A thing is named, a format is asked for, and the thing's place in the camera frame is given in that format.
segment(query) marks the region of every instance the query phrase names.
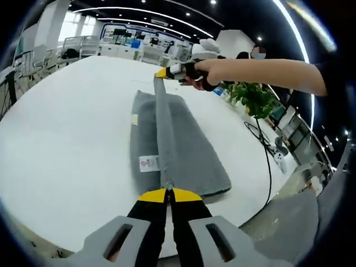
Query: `floor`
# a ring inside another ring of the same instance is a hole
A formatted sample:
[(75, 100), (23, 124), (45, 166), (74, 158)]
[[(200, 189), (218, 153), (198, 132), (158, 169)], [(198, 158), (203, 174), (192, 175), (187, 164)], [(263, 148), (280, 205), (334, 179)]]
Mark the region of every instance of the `floor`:
[[(47, 77), (57, 68), (53, 68), (53, 70), (49, 73), (43, 73), (41, 77), (34, 80), (29, 79), (17, 79), (16, 80), (16, 95), (17, 98), (21, 98), (21, 96), (26, 93), (32, 86), (34, 86), (38, 81)], [(275, 199), (281, 199), (288, 197), (290, 195), (298, 193), (301, 189), (305, 187), (305, 183), (303, 180), (303, 176), (296, 172), (292, 174), (292, 176), (288, 179), (288, 181), (284, 184), (284, 186), (276, 193)], [(30, 231), (26, 226), (21, 224), (19, 221), (13, 218), (13, 222), (18, 227), (19, 231), (23, 234), (23, 236), (32, 244), (33, 249), (38, 252), (42, 257), (45, 258), (66, 258), (72, 254), (70, 251), (63, 250), (48, 241), (42, 239), (36, 233)], [(158, 266), (180, 266), (179, 258), (177, 256), (161, 259), (159, 261)]]

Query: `human arm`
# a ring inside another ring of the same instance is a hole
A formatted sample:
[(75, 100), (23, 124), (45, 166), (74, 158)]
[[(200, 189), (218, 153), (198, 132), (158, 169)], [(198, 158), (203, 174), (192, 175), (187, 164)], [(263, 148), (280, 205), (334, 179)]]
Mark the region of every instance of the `human arm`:
[[(315, 65), (295, 60), (204, 60), (195, 64), (197, 70), (209, 73), (207, 81), (217, 85), (221, 81), (264, 83), (294, 89), (318, 96), (326, 96), (323, 76)], [(187, 79), (184, 85), (201, 84)]]

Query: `white table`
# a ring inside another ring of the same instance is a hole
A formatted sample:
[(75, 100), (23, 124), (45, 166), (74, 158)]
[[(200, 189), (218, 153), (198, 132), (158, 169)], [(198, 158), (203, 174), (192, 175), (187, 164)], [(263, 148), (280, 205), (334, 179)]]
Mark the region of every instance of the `white table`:
[[(137, 90), (154, 93), (160, 67), (119, 58), (80, 60), (36, 84), (0, 122), (0, 194), (8, 211), (42, 238), (79, 251), (90, 233), (137, 200), (131, 178), (131, 109)], [(269, 174), (260, 142), (243, 119), (214, 93), (166, 81), (182, 96), (230, 176), (233, 188), (207, 200), (213, 215), (236, 226), (266, 201)], [(274, 140), (276, 134), (261, 121)], [(270, 157), (272, 196), (283, 174)], [(176, 253), (168, 219), (161, 256)]]

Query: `green plant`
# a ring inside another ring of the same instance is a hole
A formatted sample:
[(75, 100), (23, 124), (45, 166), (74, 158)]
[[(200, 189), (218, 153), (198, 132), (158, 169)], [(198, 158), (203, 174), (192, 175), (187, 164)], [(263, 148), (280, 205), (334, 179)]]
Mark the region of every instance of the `green plant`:
[(260, 83), (237, 82), (228, 86), (229, 102), (241, 101), (249, 116), (267, 118), (278, 104), (275, 96)]

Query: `white label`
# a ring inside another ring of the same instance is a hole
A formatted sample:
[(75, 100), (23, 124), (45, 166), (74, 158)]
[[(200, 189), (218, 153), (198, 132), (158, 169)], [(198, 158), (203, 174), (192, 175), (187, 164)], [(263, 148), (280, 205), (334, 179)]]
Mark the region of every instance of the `white label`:
[(141, 156), (139, 160), (141, 172), (160, 171), (158, 156)]
[(138, 114), (132, 114), (131, 124), (132, 125), (139, 125), (139, 116), (138, 116)]

